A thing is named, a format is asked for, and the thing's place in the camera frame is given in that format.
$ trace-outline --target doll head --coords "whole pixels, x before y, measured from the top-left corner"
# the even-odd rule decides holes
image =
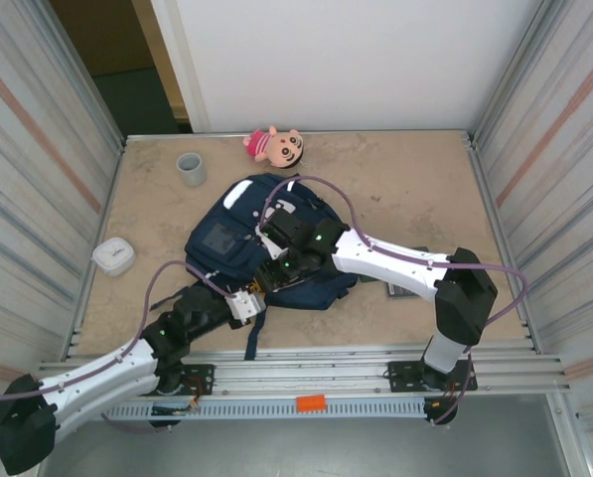
[[[265,150],[254,156],[257,162],[268,159],[281,169],[294,167],[303,157],[303,138],[296,129],[289,132],[277,132],[274,126],[269,128],[270,138]]]

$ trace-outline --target beige surface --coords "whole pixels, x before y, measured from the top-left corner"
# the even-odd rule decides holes
[[[340,186],[354,201],[368,234],[440,252],[464,246],[482,261],[500,262],[459,133],[306,135],[305,144],[306,164],[281,173],[316,175]],[[201,154],[208,169],[207,182],[196,189],[186,186],[175,169],[177,157],[189,151]],[[106,236],[127,239],[137,260],[121,276],[96,274],[79,345],[83,354],[105,353],[130,339],[157,267],[184,258],[190,231],[231,183],[271,170],[254,164],[240,137],[131,142],[121,167]],[[307,185],[348,219],[332,191]],[[493,279],[500,289],[497,310],[511,295],[502,275],[493,274]],[[153,300],[191,281],[182,268],[168,269],[155,286]],[[193,349],[243,349],[249,329],[222,327]],[[432,304],[419,298],[388,299],[381,282],[359,283],[325,312],[270,309],[259,347],[423,342],[434,329]],[[522,336],[519,318],[512,313],[493,324],[484,339]]]

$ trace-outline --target orange tag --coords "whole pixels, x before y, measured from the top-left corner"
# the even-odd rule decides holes
[[[312,412],[314,410],[326,410],[327,401],[325,395],[300,396],[296,398],[296,410],[298,412]]]

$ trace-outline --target stuffed toy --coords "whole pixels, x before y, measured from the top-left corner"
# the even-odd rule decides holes
[[[303,138],[296,129],[276,132],[274,126],[269,126],[269,132],[254,131],[243,139],[243,144],[256,162],[268,159],[281,169],[294,167],[303,157]]]

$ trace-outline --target white wall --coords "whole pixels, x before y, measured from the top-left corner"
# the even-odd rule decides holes
[[[152,0],[198,132],[470,128],[539,0]]]

